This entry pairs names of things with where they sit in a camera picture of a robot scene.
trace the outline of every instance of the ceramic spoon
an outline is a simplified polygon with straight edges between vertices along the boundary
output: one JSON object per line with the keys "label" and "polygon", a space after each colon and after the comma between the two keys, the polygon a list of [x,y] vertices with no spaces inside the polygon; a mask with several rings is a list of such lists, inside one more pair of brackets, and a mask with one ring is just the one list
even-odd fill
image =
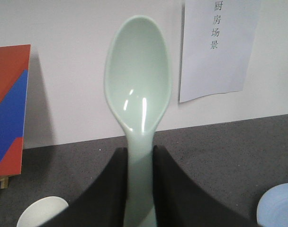
{"label": "ceramic spoon", "polygon": [[171,77],[167,49],[158,26],[134,16],[115,35],[105,70],[108,105],[128,144],[125,227],[155,227],[152,142],[168,105]]}

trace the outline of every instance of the white wall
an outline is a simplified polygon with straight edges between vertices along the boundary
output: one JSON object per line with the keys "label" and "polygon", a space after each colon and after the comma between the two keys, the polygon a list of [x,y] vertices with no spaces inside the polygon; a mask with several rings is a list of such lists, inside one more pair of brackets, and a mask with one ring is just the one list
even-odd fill
{"label": "white wall", "polygon": [[123,135],[103,93],[113,34],[130,16],[163,30],[173,70],[158,130],[288,114],[288,0],[263,0],[242,92],[179,104],[179,0],[0,0],[0,46],[32,44],[25,148]]}

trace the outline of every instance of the light blue bowl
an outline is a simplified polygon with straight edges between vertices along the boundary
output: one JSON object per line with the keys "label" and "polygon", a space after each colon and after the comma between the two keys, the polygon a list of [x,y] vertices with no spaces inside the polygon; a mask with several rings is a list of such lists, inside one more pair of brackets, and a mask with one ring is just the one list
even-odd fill
{"label": "light blue bowl", "polygon": [[288,183],[269,189],[261,197],[257,222],[263,227],[288,227]]}

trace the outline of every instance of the white bowl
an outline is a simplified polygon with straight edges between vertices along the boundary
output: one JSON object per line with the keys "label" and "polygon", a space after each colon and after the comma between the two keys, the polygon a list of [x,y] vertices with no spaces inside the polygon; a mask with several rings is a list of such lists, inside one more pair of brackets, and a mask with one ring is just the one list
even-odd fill
{"label": "white bowl", "polygon": [[264,227],[288,227],[288,183],[269,189],[261,197],[257,222]]}
{"label": "white bowl", "polygon": [[68,203],[60,197],[42,198],[26,208],[18,220],[17,227],[37,227],[67,207]]}

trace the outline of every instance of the white cup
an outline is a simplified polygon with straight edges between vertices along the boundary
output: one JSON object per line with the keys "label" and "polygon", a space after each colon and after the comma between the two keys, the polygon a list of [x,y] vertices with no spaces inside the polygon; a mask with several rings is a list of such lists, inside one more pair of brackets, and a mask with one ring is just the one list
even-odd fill
{"label": "white cup", "polygon": [[67,207],[68,203],[60,197],[42,198],[26,208],[18,220],[17,227],[37,227]]}

